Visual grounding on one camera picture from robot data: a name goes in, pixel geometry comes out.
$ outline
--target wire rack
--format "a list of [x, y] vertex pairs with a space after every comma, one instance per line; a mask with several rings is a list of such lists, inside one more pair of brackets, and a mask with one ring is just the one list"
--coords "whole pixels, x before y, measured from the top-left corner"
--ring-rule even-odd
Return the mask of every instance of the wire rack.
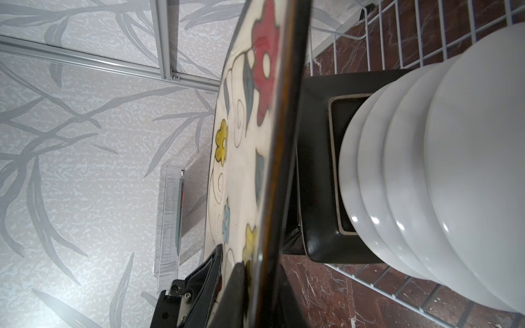
[[[385, 40], [383, 35], [383, 15], [388, 10], [394, 10], [395, 11], [395, 23], [396, 23], [396, 31], [397, 31], [397, 52], [399, 56], [399, 67], [400, 68], [411, 68], [411, 67], [422, 67], [425, 64], [425, 60], [429, 59], [435, 55], [438, 55], [439, 53], [442, 53], [442, 60], [446, 60], [449, 57], [449, 52], [451, 47], [457, 46], [461, 44], [463, 41], [467, 41], [470, 39], [471, 44], [473, 45], [476, 43], [479, 39], [479, 35], [485, 31], [491, 31], [493, 29], [510, 26], [513, 23], [513, 20], [516, 20], [516, 15], [518, 15], [521, 12], [525, 11], [525, 4], [517, 5], [516, 8], [512, 9], [511, 7], [511, 0], [502, 0], [503, 5], [505, 6], [505, 14], [503, 16], [500, 16], [496, 19], [493, 19], [492, 21], [487, 22], [486, 24], [483, 24], [481, 26], [476, 27], [475, 22], [475, 6], [473, 4], [473, 0], [466, 0], [467, 2], [467, 8], [468, 8], [468, 22], [469, 22], [469, 28], [470, 31], [453, 41], [446, 41], [446, 24], [445, 24], [445, 15], [444, 15], [444, 9], [443, 9], [443, 0], [437, 0], [437, 7], [438, 7], [438, 15], [439, 15], [439, 32], [440, 32], [440, 38], [441, 38], [441, 47], [438, 49], [429, 52], [428, 54], [424, 54], [424, 44], [423, 44], [423, 34], [422, 34], [422, 24], [421, 24], [421, 17], [420, 17], [420, 10], [419, 10], [419, 0], [414, 0], [414, 7], [415, 7], [415, 21], [416, 21], [416, 29], [417, 29], [417, 45], [418, 45], [418, 58], [408, 64], [404, 63], [404, 57], [403, 57], [403, 46], [402, 46], [402, 36], [400, 33], [400, 2], [402, 0], [394, 0], [388, 3], [386, 6], [383, 6], [383, 3], [379, 1], [377, 4], [377, 14], [369, 18], [369, 16], [372, 16], [373, 12], [368, 12], [367, 8], [363, 6], [362, 4], [358, 3], [357, 1], [354, 1], [359, 7], [361, 7], [364, 12], [367, 13], [367, 15], [364, 15], [364, 34], [361, 36], [352, 36], [348, 34], [344, 34], [337, 31], [330, 31], [318, 27], [310, 27], [310, 35], [312, 30], [320, 31], [327, 33], [332, 36], [333, 40], [333, 66], [334, 66], [334, 73], [338, 73], [338, 52], [337, 52], [337, 41], [339, 38], [348, 38], [352, 40], [364, 40], [366, 41], [366, 59], [367, 59], [367, 68], [368, 71], [371, 70], [371, 49], [370, 49], [370, 39], [371, 34], [369, 31], [369, 28], [372, 23], [374, 23], [377, 19], [379, 20], [379, 30], [380, 30], [380, 49], [381, 49], [381, 65], [382, 69], [385, 70], [386, 64], [385, 64]], [[312, 50], [312, 42], [310, 39], [310, 45], [309, 45], [309, 66], [310, 66], [310, 75], [314, 75], [314, 61], [315, 58], [313, 56], [313, 50]], [[430, 290], [429, 293], [425, 294], [425, 297], [422, 302], [419, 304], [411, 304], [408, 301], [405, 301], [400, 298], [400, 294], [407, 288], [407, 286], [413, 282], [415, 279], [410, 276], [406, 276], [404, 281], [395, 289], [393, 292], [387, 292], [383, 289], [379, 288], [381, 285], [381, 282], [385, 279], [385, 277], [392, 272], [396, 272], [397, 274], [401, 274], [400, 272], [396, 271], [395, 269], [391, 267], [386, 267], [379, 275], [373, 278], [373, 281], [367, 282], [365, 279], [360, 278], [360, 274], [362, 272], [369, 268], [369, 265], [363, 265], [362, 267], [358, 268], [356, 272], [349, 273], [344, 268], [341, 268], [341, 266], [333, 265], [333, 264], [327, 264], [328, 267], [336, 270], [337, 272], [340, 272], [341, 274], [347, 276], [348, 278], [363, 284], [364, 286], [367, 286], [368, 288], [371, 288], [372, 290], [378, 292], [379, 294], [383, 295], [386, 298], [391, 299], [392, 301], [395, 301], [406, 308], [419, 313], [420, 315], [424, 316], [425, 318], [433, 321], [434, 323], [446, 327], [446, 328], [462, 328], [465, 326], [465, 324], [469, 321], [469, 317], [471, 316], [471, 313], [473, 309], [476, 306], [481, 306], [476, 304], [473, 301], [467, 300], [466, 305], [463, 307], [463, 312], [457, 319], [455, 323], [447, 322], [445, 318], [440, 318], [439, 315], [435, 315], [430, 313], [431, 304], [434, 304], [435, 302], [438, 302], [439, 298], [437, 297], [441, 290], [447, 289], [447, 291], [454, 293], [450, 289], [440, 285], [433, 283], [434, 287], [432, 290]], [[507, 313], [502, 311], [493, 310], [494, 313], [504, 313], [506, 314], [506, 322], [502, 324], [494, 324], [495, 327], [501, 327], [501, 328], [518, 328], [520, 327], [520, 324], [525, 324], [525, 320], [523, 320], [523, 315], [519, 313]]]

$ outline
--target red marble surface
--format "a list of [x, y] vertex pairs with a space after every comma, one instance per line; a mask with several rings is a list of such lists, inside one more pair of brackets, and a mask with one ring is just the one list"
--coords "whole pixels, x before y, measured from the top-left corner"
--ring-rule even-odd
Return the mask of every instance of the red marble surface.
[[[312, 328], [317, 327], [439, 327], [436, 323], [404, 306], [382, 296], [347, 276], [306, 256], [284, 255], [281, 263], [294, 290], [299, 306]], [[362, 264], [338, 266], [350, 274], [356, 273]], [[372, 283], [386, 268], [385, 264], [371, 264], [359, 274], [359, 278]], [[396, 270], [388, 273], [376, 285], [393, 293], [406, 276]], [[421, 306], [433, 291], [436, 283], [412, 279], [398, 298], [414, 306]], [[447, 287], [442, 287], [427, 308], [427, 312], [455, 326], [468, 300]], [[510, 328], [514, 314], [474, 305], [465, 328]], [[522, 320], [520, 328], [525, 327]]]
[[[392, 0], [382, 2], [385, 8]], [[423, 56], [442, 47], [437, 0], [419, 0], [421, 22], [421, 44]], [[524, 0], [511, 0], [511, 9], [525, 5]], [[419, 46], [415, 5], [413, 0], [398, 0], [402, 63], [416, 62], [419, 67]], [[473, 0], [476, 28], [482, 27], [505, 15], [503, 0]], [[447, 47], [448, 57], [459, 55], [471, 46], [470, 24], [466, 0], [443, 0], [445, 38], [449, 44], [468, 35], [465, 40]], [[369, 20], [377, 16], [376, 7]], [[514, 23], [525, 22], [525, 10], [513, 14]], [[398, 69], [401, 60], [398, 49], [396, 9], [392, 6], [382, 15], [384, 69]], [[491, 32], [506, 26], [505, 19], [493, 26], [477, 32], [481, 39]], [[380, 21], [376, 19], [369, 27], [370, 66], [372, 71], [382, 70]], [[348, 35], [365, 35], [365, 24], [360, 22], [347, 31]], [[368, 71], [366, 39], [352, 40], [341, 37], [336, 42], [338, 73]], [[424, 59], [424, 65], [443, 61], [443, 53]], [[335, 73], [333, 47], [328, 47], [314, 60], [313, 75], [332, 75]], [[310, 66], [306, 65], [304, 76], [310, 76]], [[418, 313], [382, 296], [329, 267], [314, 263], [305, 256], [283, 256], [283, 266], [294, 288], [300, 305], [312, 327], [438, 327], [437, 324]], [[339, 266], [345, 272], [356, 273], [362, 265]], [[373, 282], [385, 269], [385, 264], [372, 264], [363, 270], [359, 278]], [[393, 293], [404, 282], [406, 276], [390, 270], [377, 284], [387, 293]], [[412, 305], [420, 306], [435, 287], [434, 282], [413, 279], [398, 298]], [[468, 304], [468, 300], [447, 287], [439, 290], [436, 298], [428, 306], [428, 312], [451, 325], [456, 325]], [[475, 305], [464, 327], [468, 328], [510, 328], [514, 314], [496, 311]], [[519, 328], [525, 328], [522, 319]]]

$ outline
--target white plate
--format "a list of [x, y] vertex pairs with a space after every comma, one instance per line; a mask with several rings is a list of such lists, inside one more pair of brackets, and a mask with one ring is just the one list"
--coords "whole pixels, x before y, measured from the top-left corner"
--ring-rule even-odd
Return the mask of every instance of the white plate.
[[423, 159], [426, 118], [439, 83], [457, 59], [451, 58], [424, 74], [399, 103], [386, 135], [386, 196], [407, 244], [435, 277], [479, 304], [514, 311], [461, 262], [439, 226], [428, 195]]
[[525, 23], [470, 47], [427, 119], [425, 168], [437, 218], [460, 259], [525, 313]]
[[361, 131], [368, 113], [370, 113], [372, 106], [374, 106], [376, 100], [387, 87], [382, 87], [365, 100], [352, 117], [350, 124], [348, 124], [339, 154], [339, 188], [346, 213], [351, 218], [355, 231], [368, 248], [394, 269], [409, 276], [425, 279], [392, 253], [383, 239], [381, 239], [368, 218], [363, 199], [361, 198], [361, 192], [359, 191], [357, 162], [359, 138], [361, 137]]
[[421, 264], [396, 228], [386, 200], [383, 179], [383, 149], [390, 120], [401, 98], [432, 66], [413, 70], [400, 77], [376, 101], [366, 118], [359, 141], [358, 179], [366, 212], [388, 247], [420, 276], [440, 282]]

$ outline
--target leaf-patterned wallpaper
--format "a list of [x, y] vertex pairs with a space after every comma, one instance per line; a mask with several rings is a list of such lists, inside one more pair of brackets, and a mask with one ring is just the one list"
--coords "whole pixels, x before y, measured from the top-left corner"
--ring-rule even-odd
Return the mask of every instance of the leaf-patterned wallpaper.
[[[168, 0], [172, 68], [219, 79], [243, 5], [244, 0]], [[314, 0], [311, 23], [336, 30], [359, 11], [352, 0]], [[331, 35], [314, 31], [313, 47], [328, 37]]]
[[0, 0], [0, 34], [159, 66], [149, 0]]
[[2, 327], [149, 326], [160, 168], [188, 165], [182, 259], [203, 243], [216, 94], [0, 55]]

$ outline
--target metal rail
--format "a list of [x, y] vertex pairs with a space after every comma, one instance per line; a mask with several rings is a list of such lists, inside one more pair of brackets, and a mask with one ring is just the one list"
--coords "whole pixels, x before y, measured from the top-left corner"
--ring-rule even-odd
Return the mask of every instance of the metal rail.
[[170, 37], [167, 26], [167, 0], [150, 0], [153, 31], [162, 80], [171, 80]]
[[171, 80], [166, 80], [161, 78], [161, 71], [156, 67], [133, 64], [122, 60], [85, 54], [79, 51], [48, 46], [6, 36], [0, 36], [0, 52], [9, 55], [44, 60], [56, 64], [89, 68], [103, 72], [153, 80], [156, 82], [170, 83], [196, 90], [218, 92], [220, 84], [217, 80], [182, 73], [174, 73], [172, 74]]

